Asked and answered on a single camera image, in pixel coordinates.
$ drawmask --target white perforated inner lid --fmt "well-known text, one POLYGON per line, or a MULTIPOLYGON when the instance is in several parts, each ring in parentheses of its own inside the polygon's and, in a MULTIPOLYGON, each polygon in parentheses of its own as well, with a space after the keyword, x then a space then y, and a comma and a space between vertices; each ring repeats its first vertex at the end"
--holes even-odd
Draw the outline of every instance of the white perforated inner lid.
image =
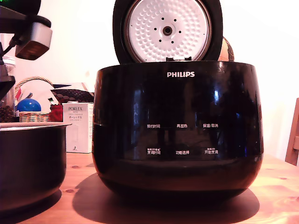
POLYGON ((125 21, 125 41, 137 62, 202 59, 211 22, 200 0, 137 0, 125 21))

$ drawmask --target glass jar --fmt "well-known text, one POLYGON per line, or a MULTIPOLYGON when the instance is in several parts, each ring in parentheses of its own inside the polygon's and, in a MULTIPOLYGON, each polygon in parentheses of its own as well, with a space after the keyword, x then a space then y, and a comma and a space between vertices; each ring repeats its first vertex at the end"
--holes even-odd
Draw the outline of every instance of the glass jar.
MULTIPOLYGON (((14 76, 15 59, 13 57, 3 57, 8 75, 14 76)), ((14 87, 9 90, 6 96, 0 100, 0 123, 11 123, 15 121, 14 112, 14 87)))

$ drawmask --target red package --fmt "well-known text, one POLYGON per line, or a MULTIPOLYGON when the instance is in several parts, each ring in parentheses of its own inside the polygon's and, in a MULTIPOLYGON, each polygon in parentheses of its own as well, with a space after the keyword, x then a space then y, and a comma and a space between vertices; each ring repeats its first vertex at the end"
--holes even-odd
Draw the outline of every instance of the red package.
POLYGON ((51 105, 51 112, 49 114, 49 120, 51 122, 63 122, 64 110, 62 105, 51 105))

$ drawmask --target wicker basket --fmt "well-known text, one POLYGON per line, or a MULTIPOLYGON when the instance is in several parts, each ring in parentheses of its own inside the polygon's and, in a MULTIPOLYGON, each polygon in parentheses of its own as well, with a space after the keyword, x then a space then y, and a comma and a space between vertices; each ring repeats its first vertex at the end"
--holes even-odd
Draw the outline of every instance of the wicker basket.
MULTIPOLYGON (((21 86, 23 86, 25 83, 33 81, 33 80, 41 80, 41 81, 47 82, 51 86, 53 86, 53 84, 50 80, 43 78, 43 77, 26 78, 16 85, 15 90, 14 90, 15 95, 17 95, 21 86)), ((50 113, 48 113, 48 112, 20 112, 20 122, 47 122, 47 121, 49 121, 49 114, 50 113)))

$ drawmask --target blue ball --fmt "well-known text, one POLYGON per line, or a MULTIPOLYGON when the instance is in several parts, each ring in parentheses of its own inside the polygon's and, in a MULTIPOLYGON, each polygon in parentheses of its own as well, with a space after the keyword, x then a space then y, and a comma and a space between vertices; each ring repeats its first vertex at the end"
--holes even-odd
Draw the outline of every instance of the blue ball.
POLYGON ((20 112, 40 112, 42 107, 34 99, 24 99, 18 103, 17 110, 20 112))

